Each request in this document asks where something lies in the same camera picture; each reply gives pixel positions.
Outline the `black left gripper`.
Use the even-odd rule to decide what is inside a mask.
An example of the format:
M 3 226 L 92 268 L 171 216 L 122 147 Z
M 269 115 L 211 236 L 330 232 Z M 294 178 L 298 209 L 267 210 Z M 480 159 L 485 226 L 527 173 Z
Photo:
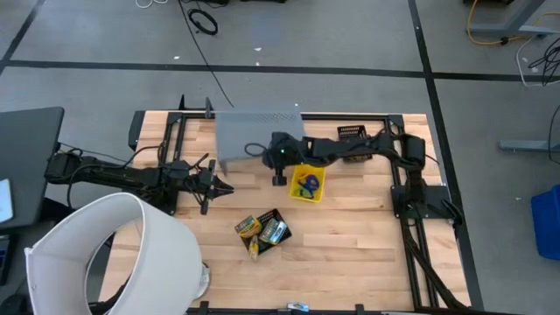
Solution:
M 210 200 L 232 194 L 235 190 L 231 185 L 215 176 L 216 161 L 214 159 L 210 159 L 207 166 L 201 166 L 203 161 L 205 159 L 200 158 L 193 166 L 197 171 L 193 176 L 195 186 L 193 196 L 200 206 L 200 213 L 206 215 Z

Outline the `grey perforated metal shelf riser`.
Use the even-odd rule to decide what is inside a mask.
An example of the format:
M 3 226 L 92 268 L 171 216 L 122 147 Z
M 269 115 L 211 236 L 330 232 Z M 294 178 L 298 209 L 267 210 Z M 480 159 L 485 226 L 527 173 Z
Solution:
M 268 146 L 275 131 L 295 138 L 305 136 L 303 118 L 298 109 L 235 109 L 215 113 L 215 137 L 218 164 L 228 175 L 228 162 L 249 159 L 246 144 Z

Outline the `yellow green crayon box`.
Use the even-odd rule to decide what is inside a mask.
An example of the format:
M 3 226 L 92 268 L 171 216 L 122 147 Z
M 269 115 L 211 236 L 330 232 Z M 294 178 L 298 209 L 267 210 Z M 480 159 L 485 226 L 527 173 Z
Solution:
M 260 243 L 277 245 L 287 229 L 287 224 L 283 220 L 270 219 L 267 221 L 264 230 L 259 234 Z
M 263 224 L 255 216 L 250 215 L 238 223 L 234 230 L 241 238 L 250 239 L 262 232 Z

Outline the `large black plastic basket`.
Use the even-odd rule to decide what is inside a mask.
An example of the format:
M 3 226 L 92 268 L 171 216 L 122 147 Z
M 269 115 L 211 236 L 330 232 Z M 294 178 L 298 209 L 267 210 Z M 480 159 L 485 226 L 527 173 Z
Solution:
M 279 220 L 279 221 L 284 221 L 284 222 L 287 224 L 287 222 L 285 221 L 284 217 L 280 214 L 280 212 L 279 212 L 276 208 L 274 208 L 274 209 L 272 209 L 272 210 L 268 211 L 267 213 L 264 213 L 264 214 L 262 214 L 262 215 L 260 215 L 260 216 L 257 216 L 256 218 L 262 223 L 262 231 L 264 230 L 264 227 L 266 226 L 267 221 L 269 221 L 270 219 L 276 219 L 276 220 Z M 285 233 L 284 233 L 284 235 L 283 235 L 281 241 L 280 241 L 277 245 L 279 245 L 279 244 L 281 244 L 282 242 L 288 240 L 290 237 L 292 237 L 292 233 L 291 233 L 291 231 L 290 231 L 290 228 L 287 227 L 287 229 L 286 229 L 286 231 L 285 231 Z M 243 239 L 243 238 L 241 238 L 241 241 L 243 242 L 243 244 L 244 244 L 244 246 L 245 246 L 245 248 L 246 248 L 247 251 L 248 251 L 248 249 L 249 249 L 249 242 L 250 242 L 250 240 L 251 240 L 251 238 L 250 238 L 250 239 Z M 265 253 L 266 251 L 268 251 L 268 250 L 270 250 L 270 249 L 273 249 L 273 248 L 276 247 L 277 245 L 269 245 L 269 244 L 265 244 L 265 243 L 260 243 L 260 242 L 259 242 L 259 247 L 260 247 L 259 255 Z

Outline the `yellow plastic basket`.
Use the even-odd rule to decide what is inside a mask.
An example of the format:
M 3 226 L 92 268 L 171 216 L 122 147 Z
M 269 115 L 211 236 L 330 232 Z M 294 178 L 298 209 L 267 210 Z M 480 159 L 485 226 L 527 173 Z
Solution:
M 326 168 L 308 164 L 296 165 L 290 182 L 289 196 L 295 200 L 319 203 L 326 187 Z

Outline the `small black plastic basket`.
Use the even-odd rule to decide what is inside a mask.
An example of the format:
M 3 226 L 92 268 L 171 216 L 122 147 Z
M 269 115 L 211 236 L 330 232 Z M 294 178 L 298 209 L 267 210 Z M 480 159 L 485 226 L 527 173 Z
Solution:
M 366 138 L 368 133 L 364 125 L 349 125 L 339 126 L 337 128 L 338 140 L 347 142 L 351 140 L 358 140 Z M 362 163 L 370 160 L 373 156 L 371 154 L 364 154 L 360 156 L 343 157 L 344 163 Z

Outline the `black desk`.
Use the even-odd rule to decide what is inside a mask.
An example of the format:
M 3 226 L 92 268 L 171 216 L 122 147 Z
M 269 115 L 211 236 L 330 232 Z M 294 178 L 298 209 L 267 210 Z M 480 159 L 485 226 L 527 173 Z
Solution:
M 39 220 L 48 159 L 57 150 L 65 110 L 61 107 L 0 112 L 0 181 L 10 182 L 13 217 L 0 229 Z

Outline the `white device on desk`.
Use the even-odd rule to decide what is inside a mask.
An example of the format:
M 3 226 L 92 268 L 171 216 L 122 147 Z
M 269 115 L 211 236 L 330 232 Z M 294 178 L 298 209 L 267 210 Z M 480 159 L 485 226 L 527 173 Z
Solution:
M 11 182 L 6 178 L 0 180 L 0 223 L 10 221 L 13 216 Z

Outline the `white lampshade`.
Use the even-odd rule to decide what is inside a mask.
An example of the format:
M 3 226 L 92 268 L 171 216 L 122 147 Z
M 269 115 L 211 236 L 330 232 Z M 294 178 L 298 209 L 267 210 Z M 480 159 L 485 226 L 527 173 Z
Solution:
M 117 229 L 137 220 L 143 222 L 139 253 L 108 315 L 184 315 L 198 296 L 199 244 L 187 225 L 126 192 L 85 205 L 26 249 L 34 315 L 92 315 L 89 261 Z

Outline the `white lamp base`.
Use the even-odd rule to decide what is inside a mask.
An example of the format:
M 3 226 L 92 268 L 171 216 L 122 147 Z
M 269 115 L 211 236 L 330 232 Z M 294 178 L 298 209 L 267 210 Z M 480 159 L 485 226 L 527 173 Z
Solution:
M 210 282 L 211 282 L 211 270 L 209 266 L 205 262 L 203 262 L 199 287 L 194 297 L 195 300 L 201 299 L 207 293 L 210 286 Z

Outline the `grey table foot bar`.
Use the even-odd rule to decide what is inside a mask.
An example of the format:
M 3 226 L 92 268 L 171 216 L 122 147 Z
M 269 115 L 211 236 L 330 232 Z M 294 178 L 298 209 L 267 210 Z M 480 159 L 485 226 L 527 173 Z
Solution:
M 534 151 L 534 152 L 560 152 L 560 142 L 549 143 L 548 141 L 525 141 L 525 140 L 500 140 L 500 149 L 504 151 Z

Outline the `grey table leg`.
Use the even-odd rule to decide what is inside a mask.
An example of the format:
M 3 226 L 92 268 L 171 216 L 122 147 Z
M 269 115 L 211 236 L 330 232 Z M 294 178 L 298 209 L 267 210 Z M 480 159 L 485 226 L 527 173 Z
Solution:
M 560 35 L 560 29 L 552 29 L 537 24 L 527 24 L 529 18 L 541 7 L 546 0 L 521 0 L 517 11 L 506 22 L 490 24 L 474 24 L 473 15 L 480 1 L 502 2 L 508 4 L 516 0 L 462 0 L 463 4 L 470 4 L 470 10 L 466 21 L 465 32 L 471 37 L 475 33 L 484 35 L 496 35 L 500 39 L 509 36 L 537 36 Z

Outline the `blue plastic bin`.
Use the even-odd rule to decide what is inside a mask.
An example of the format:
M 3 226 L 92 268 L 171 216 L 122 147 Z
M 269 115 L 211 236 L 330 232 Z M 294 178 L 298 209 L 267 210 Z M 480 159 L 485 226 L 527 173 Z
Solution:
M 533 196 L 530 205 L 539 255 L 560 261 L 560 184 Z

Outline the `black aluminium table frame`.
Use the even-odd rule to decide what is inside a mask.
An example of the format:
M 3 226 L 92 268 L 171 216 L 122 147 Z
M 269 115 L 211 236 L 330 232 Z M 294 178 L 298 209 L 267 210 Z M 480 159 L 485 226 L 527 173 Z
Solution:
M 228 162 L 225 175 L 217 159 L 215 113 L 174 110 L 137 113 L 129 145 L 139 167 L 156 162 L 161 145 L 170 160 L 196 161 L 207 154 L 218 176 L 234 193 L 211 202 L 206 215 L 194 197 L 178 194 L 178 220 L 193 230 L 212 271 L 206 295 L 194 304 L 208 315 L 245 312 L 286 313 L 301 302 L 315 313 L 403 311 L 460 315 L 466 281 L 453 220 L 405 219 L 395 215 L 391 188 L 406 181 L 402 168 L 382 156 L 361 164 L 338 161 L 326 168 L 325 194 L 319 203 L 289 196 L 295 166 L 287 166 L 286 186 L 273 186 L 275 171 L 262 163 L 258 143 L 247 143 L 249 159 Z M 404 129 L 401 115 L 301 113 L 308 137 L 337 138 L 337 128 L 361 124 L 380 131 L 422 137 L 426 129 Z M 251 260 L 235 226 L 276 208 L 292 237 Z

